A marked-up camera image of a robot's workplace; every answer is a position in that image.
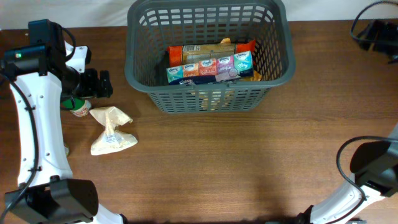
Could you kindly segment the green lid spice jar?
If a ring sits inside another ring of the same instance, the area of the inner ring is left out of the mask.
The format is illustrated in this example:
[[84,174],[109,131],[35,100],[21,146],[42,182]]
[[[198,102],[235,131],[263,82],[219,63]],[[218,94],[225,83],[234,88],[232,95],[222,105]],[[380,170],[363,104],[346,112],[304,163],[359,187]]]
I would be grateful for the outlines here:
[[77,117],[84,117],[88,115],[91,109],[91,103],[88,100],[70,98],[62,102],[62,109],[71,112]]

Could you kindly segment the beige powder bag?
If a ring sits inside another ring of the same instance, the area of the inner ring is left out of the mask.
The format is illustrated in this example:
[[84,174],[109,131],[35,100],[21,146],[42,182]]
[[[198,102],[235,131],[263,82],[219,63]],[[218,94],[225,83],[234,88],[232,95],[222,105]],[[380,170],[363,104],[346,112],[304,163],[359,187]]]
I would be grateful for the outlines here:
[[90,110],[90,115],[104,126],[104,131],[91,145],[91,155],[100,156],[120,152],[138,143],[134,135],[117,129],[118,126],[133,122],[133,119],[119,108],[115,106],[95,108]]

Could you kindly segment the grey plastic basket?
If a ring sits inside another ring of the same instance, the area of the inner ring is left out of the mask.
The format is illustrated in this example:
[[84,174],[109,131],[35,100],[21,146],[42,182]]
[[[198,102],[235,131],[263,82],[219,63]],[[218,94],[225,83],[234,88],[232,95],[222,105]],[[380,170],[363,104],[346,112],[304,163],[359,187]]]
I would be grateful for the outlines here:
[[[173,45],[255,41],[259,82],[169,85],[166,53]],[[125,77],[169,114],[247,111],[289,81],[295,57],[281,0],[136,1],[127,14]]]

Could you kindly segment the orange cracker package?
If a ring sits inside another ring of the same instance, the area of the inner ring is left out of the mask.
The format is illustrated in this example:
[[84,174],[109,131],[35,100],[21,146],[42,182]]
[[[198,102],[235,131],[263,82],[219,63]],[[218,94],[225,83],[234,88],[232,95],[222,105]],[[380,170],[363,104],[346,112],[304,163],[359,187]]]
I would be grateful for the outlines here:
[[180,45],[167,48],[170,67],[197,63],[212,58],[228,57],[241,52],[254,52],[256,41],[243,44],[233,44],[230,38],[223,39],[218,44]]

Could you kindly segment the tissue pocket pack bundle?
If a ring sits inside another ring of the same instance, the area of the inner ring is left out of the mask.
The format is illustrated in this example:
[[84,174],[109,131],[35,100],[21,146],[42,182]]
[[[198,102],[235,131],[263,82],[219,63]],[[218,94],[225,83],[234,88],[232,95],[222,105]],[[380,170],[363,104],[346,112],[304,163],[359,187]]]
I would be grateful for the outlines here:
[[201,85],[254,77],[250,51],[170,67],[165,71],[169,85]]

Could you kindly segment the orange snack bag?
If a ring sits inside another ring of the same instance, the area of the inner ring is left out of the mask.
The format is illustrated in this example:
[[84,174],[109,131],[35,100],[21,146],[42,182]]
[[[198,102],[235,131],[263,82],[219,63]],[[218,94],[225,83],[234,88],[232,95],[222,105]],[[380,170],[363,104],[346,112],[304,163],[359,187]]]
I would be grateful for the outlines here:
[[[224,38],[220,44],[230,44],[231,39],[230,38]],[[256,40],[249,41],[248,43],[245,44],[236,44],[236,53],[241,53],[241,52],[246,52],[246,51],[251,51],[251,53],[254,53],[255,49],[255,44]],[[254,70],[254,75],[251,77],[246,77],[242,78],[241,81],[252,81],[252,82],[259,82],[262,80],[262,76]]]

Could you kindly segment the green lid herb jar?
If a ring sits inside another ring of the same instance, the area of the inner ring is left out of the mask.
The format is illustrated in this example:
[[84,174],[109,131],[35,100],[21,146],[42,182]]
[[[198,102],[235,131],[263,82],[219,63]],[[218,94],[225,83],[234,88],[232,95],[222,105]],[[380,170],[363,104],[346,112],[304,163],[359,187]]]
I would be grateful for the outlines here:
[[69,155],[69,147],[67,146],[67,144],[64,143],[64,149],[65,149],[65,155],[68,156]]

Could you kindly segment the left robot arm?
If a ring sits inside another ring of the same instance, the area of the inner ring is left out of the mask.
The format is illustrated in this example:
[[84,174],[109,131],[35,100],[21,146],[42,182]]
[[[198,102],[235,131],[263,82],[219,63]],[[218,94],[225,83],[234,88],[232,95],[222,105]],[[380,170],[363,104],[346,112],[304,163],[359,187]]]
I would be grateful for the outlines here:
[[21,142],[18,188],[5,194],[4,211],[27,223],[126,223],[100,204],[92,181],[73,178],[60,119],[66,100],[110,97],[109,72],[87,68],[90,49],[66,43],[68,31],[56,22],[31,21],[28,28],[29,45],[1,59]]

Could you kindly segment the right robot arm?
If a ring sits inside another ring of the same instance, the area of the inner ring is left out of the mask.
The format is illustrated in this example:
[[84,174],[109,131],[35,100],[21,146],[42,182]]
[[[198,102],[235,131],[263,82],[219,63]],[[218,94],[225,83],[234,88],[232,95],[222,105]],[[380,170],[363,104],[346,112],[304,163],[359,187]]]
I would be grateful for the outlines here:
[[[343,172],[340,157],[351,143],[364,141],[354,152],[350,174]],[[371,204],[397,193],[397,128],[389,137],[358,136],[347,140],[336,155],[336,166],[344,178],[327,199],[309,206],[292,223],[364,223],[354,216]]]

